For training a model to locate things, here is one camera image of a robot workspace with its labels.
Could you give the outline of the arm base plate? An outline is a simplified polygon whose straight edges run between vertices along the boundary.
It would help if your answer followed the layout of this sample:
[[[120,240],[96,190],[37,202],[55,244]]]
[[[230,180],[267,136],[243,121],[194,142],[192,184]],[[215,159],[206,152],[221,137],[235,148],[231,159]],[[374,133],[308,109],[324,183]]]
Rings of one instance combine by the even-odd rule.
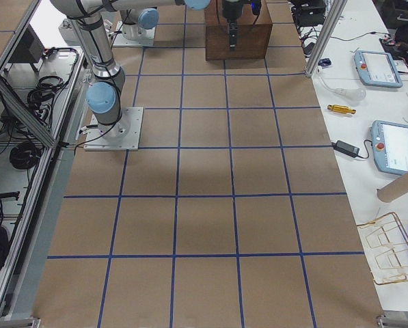
[[[143,107],[125,107],[122,109],[122,118],[111,131],[109,127],[100,125],[100,128],[91,128],[87,132],[88,142],[83,144],[87,151],[115,151],[139,149],[141,125],[143,121]]]
[[[113,47],[151,47],[154,44],[156,28],[143,29],[139,25],[118,24],[113,35]]]

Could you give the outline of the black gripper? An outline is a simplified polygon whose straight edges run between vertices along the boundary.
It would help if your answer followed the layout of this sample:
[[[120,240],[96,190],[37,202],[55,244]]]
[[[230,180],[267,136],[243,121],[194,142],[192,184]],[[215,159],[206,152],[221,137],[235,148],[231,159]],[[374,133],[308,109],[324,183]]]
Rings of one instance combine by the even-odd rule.
[[[242,3],[240,1],[222,1],[222,14],[228,21],[229,49],[234,51],[237,45],[238,25],[236,20],[242,16]]]

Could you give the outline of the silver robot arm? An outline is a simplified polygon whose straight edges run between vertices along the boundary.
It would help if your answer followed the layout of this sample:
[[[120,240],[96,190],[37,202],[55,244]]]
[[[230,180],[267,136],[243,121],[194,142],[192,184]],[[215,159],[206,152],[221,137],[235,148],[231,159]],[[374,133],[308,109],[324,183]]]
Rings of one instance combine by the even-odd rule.
[[[113,130],[122,123],[121,93],[125,74],[115,61],[110,41],[105,31],[102,12],[130,14],[129,19],[139,25],[142,14],[154,17],[144,29],[151,29],[158,23],[160,6],[185,5],[192,10],[203,10],[209,1],[53,1],[58,9],[72,23],[82,49],[91,60],[95,83],[86,94],[86,101],[99,124],[101,132]]]
[[[234,51],[238,38],[237,20],[243,15],[243,6],[248,1],[222,1],[222,15],[227,20],[229,49]],[[169,5],[186,5],[192,10],[206,9],[210,1],[133,1],[129,9],[121,10],[122,23],[137,25],[141,29],[150,30],[159,22],[157,7]]]

